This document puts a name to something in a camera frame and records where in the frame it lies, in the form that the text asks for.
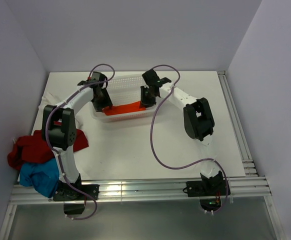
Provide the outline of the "orange t shirt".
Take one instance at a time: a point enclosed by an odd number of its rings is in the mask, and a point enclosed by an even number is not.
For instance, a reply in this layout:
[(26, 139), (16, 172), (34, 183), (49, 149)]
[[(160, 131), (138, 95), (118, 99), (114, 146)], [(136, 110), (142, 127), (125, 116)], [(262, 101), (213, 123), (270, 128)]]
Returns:
[(141, 106), (140, 101), (136, 101), (129, 104), (122, 104), (122, 105), (113, 105), (113, 106), (107, 106), (102, 109), (102, 112), (106, 116), (114, 116), (114, 115), (122, 115), (122, 114), (129, 114), (129, 113), (135, 113), (140, 111), (145, 111), (146, 108), (144, 106)]

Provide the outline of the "white plastic mesh basket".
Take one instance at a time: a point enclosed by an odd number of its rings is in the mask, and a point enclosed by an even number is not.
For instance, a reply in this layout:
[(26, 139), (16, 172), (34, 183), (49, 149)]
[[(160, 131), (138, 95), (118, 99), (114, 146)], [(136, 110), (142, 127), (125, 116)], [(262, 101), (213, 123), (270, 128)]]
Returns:
[[(119, 72), (108, 82), (107, 92), (114, 107), (128, 105), (139, 102), (141, 100), (141, 87), (145, 86), (142, 78), (142, 72)], [(152, 116), (156, 110), (156, 105), (148, 107), (142, 111), (127, 112), (115, 115), (106, 115), (103, 112), (97, 112), (91, 105), (91, 116), (101, 122), (111, 122), (126, 119), (134, 119), (139, 117)]]

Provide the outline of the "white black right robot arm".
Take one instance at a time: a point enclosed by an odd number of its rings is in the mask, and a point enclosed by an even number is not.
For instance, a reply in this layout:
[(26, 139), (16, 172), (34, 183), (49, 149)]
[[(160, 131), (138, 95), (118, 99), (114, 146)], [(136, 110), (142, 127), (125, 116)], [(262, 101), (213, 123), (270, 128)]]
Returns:
[(161, 166), (169, 170), (183, 170), (196, 164), (207, 163), (200, 173), (203, 192), (207, 195), (213, 195), (214, 193), (225, 191), (225, 194), (228, 195), (230, 187), (227, 175), (215, 158), (203, 158), (184, 166), (172, 167), (164, 164), (157, 156), (153, 141), (154, 125), (159, 109), (166, 101), (170, 101), (182, 110), (184, 130), (192, 140), (199, 140), (203, 143), (205, 138), (211, 137), (214, 133), (215, 120), (209, 101), (206, 98), (195, 98), (177, 87), (177, 83), (181, 79), (181, 74), (178, 70), (175, 71), (177, 80), (172, 82), (167, 77), (160, 78), (155, 68), (156, 66), (142, 74), (146, 86), (141, 87), (140, 103), (142, 107), (152, 107), (157, 103), (156, 98), (160, 98), (161, 92), (164, 92), (164, 98), (156, 107), (150, 124), (150, 148), (154, 158)]

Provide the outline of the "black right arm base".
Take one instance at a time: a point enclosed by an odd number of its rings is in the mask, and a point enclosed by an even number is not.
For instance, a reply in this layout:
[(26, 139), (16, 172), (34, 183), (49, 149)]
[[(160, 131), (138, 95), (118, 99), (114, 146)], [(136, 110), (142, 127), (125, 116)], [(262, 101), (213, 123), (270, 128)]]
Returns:
[(210, 180), (187, 181), (183, 193), (188, 197), (199, 197), (200, 206), (205, 211), (216, 211), (222, 206), (222, 197), (231, 194), (225, 180), (212, 182)]

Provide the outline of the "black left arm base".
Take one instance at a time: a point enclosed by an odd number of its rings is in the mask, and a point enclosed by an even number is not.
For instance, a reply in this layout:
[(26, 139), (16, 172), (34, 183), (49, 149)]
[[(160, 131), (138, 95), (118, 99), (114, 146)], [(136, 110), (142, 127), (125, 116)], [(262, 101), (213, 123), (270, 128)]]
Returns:
[[(98, 184), (76, 186), (81, 192), (90, 195), (95, 200), (98, 199), (99, 187)], [(52, 199), (54, 202), (63, 203), (63, 212), (65, 214), (76, 216), (84, 212), (88, 197), (69, 187), (68, 184), (61, 182)]]

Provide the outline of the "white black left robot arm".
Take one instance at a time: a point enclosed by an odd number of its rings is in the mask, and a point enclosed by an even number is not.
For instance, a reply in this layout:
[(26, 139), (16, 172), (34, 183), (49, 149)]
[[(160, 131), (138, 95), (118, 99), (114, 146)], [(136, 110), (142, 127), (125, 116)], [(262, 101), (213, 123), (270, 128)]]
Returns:
[(59, 171), (60, 189), (70, 199), (77, 200), (83, 191), (81, 175), (74, 157), (77, 139), (76, 115), (88, 103), (97, 108), (111, 107), (107, 92), (108, 78), (101, 72), (92, 71), (86, 80), (80, 81), (74, 93), (57, 105), (46, 105), (42, 117), (42, 139), (53, 152)]

